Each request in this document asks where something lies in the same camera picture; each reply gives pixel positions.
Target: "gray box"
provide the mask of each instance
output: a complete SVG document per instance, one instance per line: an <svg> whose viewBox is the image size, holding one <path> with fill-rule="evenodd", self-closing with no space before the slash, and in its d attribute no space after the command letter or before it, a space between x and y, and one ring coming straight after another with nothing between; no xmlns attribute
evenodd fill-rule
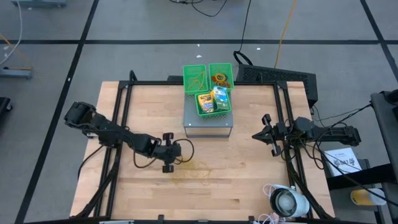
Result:
<svg viewBox="0 0 398 224"><path fill-rule="evenodd" d="M232 104L231 93L228 96ZM195 96L185 95L183 125L188 138L229 138L234 123L232 111L221 116L199 117Z"/></svg>

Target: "wooden table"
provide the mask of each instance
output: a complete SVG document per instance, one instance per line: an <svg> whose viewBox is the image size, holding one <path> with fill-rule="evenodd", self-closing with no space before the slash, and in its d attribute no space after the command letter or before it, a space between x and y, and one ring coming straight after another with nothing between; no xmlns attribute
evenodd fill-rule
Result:
<svg viewBox="0 0 398 224"><path fill-rule="evenodd" d="M311 118L303 83L289 82L294 117ZM97 112L111 119L118 82L103 82ZM133 86L127 126L135 133L162 137L173 132L174 139L185 138L182 126L183 86ZM156 220L247 220L253 215L271 213L269 199L262 192L265 184L288 185L286 164L272 157L271 146L251 136L263 129L261 118L269 113L277 121L275 97L271 86L235 86L234 127L229 139L191 139L195 155L191 162L175 166L172 174L163 174L161 161L146 169L132 162L132 149L123 144L121 165L114 199L112 219ZM282 105L283 93L280 91ZM121 106L118 121L121 120ZM85 156L98 147L97 139L88 140ZM182 142L182 154L191 148ZM105 150L90 159L81 170L71 215L76 215L97 190ZM323 170L302 153L308 189L334 216ZM138 164L149 159L137 156ZM108 192L104 194L101 214L105 213Z"/></svg>

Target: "black floor line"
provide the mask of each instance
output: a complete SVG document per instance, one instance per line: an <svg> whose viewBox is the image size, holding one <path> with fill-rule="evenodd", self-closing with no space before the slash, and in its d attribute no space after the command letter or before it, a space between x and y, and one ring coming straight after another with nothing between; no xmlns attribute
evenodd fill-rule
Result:
<svg viewBox="0 0 398 224"><path fill-rule="evenodd" d="M398 40L388 40L390 44L398 44ZM86 40L85 44L114 45L149 45L149 44L240 44L239 39L176 39L176 40ZM248 39L244 44L279 44L276 39ZM283 40L283 44L303 45L372 45L380 44L380 40ZM22 40L21 44L79 44L79 40Z"/></svg>
<svg viewBox="0 0 398 224"><path fill-rule="evenodd" d="M366 3L365 0L361 0L361 4L362 4L363 9L365 10L366 16L369 19L369 22L372 25L373 31L376 34L378 41L380 41L381 49L383 49L383 52L384 52L384 55L386 56L388 64L390 65L391 70L398 81L398 67L397 67L397 64L387 46L387 44L389 42L394 43L394 42L396 42L396 40L389 40L389 41L384 40L384 37L381 34L379 27L377 26L376 21L373 18L372 12L371 12L368 4Z"/></svg>
<svg viewBox="0 0 398 224"><path fill-rule="evenodd" d="M57 124L58 124L58 121L61 116L62 108L65 103L65 99L67 97L70 84L72 82L77 64L80 59L81 51L83 49L85 40L87 38L87 34L90 29L91 22L93 21L94 14L95 14L95 11L96 11L96 8L98 5L98 1L99 0L94 0L93 5L90 10L90 13L88 14L85 28L83 29L83 33L81 34L78 46L76 48L75 56L73 57L72 64L70 65L70 68L69 68L68 75L65 79L65 83L63 84L63 88L62 88L61 95L60 95L60 98L57 103L57 107L55 108L54 115L52 117L49 130L47 131L47 134L45 136L44 143L43 143L42 149L39 154L39 158L37 159L35 168L33 170L32 177L30 178L29 185L27 186L27 190L25 192L24 199L22 200L21 207L19 208L15 223L20 224L20 223L23 223L25 220L27 211L29 209L30 202L32 200L34 191L36 189L36 185L39 181L40 173L44 166L45 158L47 157L47 153L49 152L49 149L50 149L50 145L51 145L52 138L54 136L55 129L57 128Z"/></svg>

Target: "yellow cable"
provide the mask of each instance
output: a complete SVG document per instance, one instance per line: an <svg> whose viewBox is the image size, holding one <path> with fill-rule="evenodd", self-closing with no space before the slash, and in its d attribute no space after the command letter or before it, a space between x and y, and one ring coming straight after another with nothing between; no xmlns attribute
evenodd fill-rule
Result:
<svg viewBox="0 0 398 224"><path fill-rule="evenodd" d="M286 21L286 25L285 25L284 31L283 31L283 33L282 33L282 35L281 35L281 37L280 37L280 40L279 40L279 46L278 46L278 52L276 53L276 60L275 60L275 66L274 66L274 68L276 68L276 65L278 64L278 58L279 58L280 46L282 45L282 40L284 39L284 36L285 36L285 33L286 33L287 26L289 25L289 21L290 21L290 18L292 17L292 14L293 14L294 7L296 6L296 2L297 2L297 0L294 0L294 1L293 1L293 5L292 5L292 8L291 8L291 10L290 10L290 12L289 12L289 17L287 18L287 21Z"/></svg>
<svg viewBox="0 0 398 224"><path fill-rule="evenodd" d="M31 70L32 69L32 62L27 59L25 57L25 55L23 53L21 53L18 49L16 49L8 40L5 36L3 36L2 34L0 34L0 37L7 43L8 46L10 46L10 48L14 49L15 52L17 52L17 54L19 55L20 58L24 59L29 65L30 67L17 67L17 68L9 68L9 69L19 69L19 70Z"/></svg>

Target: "green plastic basket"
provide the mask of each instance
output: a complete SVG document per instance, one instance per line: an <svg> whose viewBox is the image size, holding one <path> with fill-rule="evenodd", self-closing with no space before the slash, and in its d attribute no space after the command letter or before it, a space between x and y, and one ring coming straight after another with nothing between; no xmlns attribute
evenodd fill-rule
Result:
<svg viewBox="0 0 398 224"><path fill-rule="evenodd" d="M183 80L184 91L188 95L208 92L206 65L185 65Z"/></svg>
<svg viewBox="0 0 398 224"><path fill-rule="evenodd" d="M209 82L210 82L210 91L213 89L215 83L211 80L213 75L217 73L221 73L227 76L227 82L231 85L227 88L227 91L231 91L234 89L234 75L232 73L232 65L231 63L213 63L209 64Z"/></svg>
<svg viewBox="0 0 398 224"><path fill-rule="evenodd" d="M195 94L195 102L197 104L197 111L198 111L198 115L201 118L209 118L209 117L213 117L213 116L220 116L220 115L226 115L228 112L232 111L232 106L231 106L231 101L229 100L229 93L226 95L227 99L228 99L228 106L229 106L229 110L221 110L221 111L214 111L212 113L204 113L201 110L199 101L198 101L198 96L201 95L203 93L198 93Z"/></svg>

